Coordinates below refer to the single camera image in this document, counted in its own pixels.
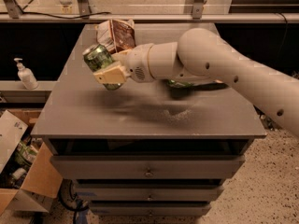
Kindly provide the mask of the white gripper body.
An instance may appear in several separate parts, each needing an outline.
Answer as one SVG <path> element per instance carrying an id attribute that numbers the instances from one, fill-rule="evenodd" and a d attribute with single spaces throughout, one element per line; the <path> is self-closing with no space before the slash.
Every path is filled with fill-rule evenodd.
<path id="1" fill-rule="evenodd" d="M 148 83 L 154 80 L 150 73 L 149 59 L 152 43 L 139 45 L 130 50 L 125 58 L 125 66 L 127 67 L 131 79 L 138 83 Z"/>

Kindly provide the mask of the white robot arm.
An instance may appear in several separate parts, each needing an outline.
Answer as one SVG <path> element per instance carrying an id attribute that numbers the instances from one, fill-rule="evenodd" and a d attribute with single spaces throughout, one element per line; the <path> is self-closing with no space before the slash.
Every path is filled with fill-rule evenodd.
<path id="1" fill-rule="evenodd" d="M 299 136 L 299 80 L 242 55 L 207 29 L 191 29 L 177 42 L 139 45 L 114 58 L 113 64 L 93 73 L 98 82 L 219 80 Z"/>

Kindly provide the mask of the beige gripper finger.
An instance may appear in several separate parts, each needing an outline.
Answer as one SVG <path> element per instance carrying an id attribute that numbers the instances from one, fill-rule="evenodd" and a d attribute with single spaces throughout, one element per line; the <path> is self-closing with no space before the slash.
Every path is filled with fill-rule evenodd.
<path id="1" fill-rule="evenodd" d="M 112 54 L 112 58 L 114 61 L 120 61 L 121 63 L 125 63 L 126 57 L 129 52 L 129 49 L 122 50 L 120 52 L 115 52 Z"/>
<path id="2" fill-rule="evenodd" d="M 120 61 L 116 61 L 106 68 L 93 72 L 93 76 L 101 84 L 117 84 L 125 83 L 130 73 Z"/>

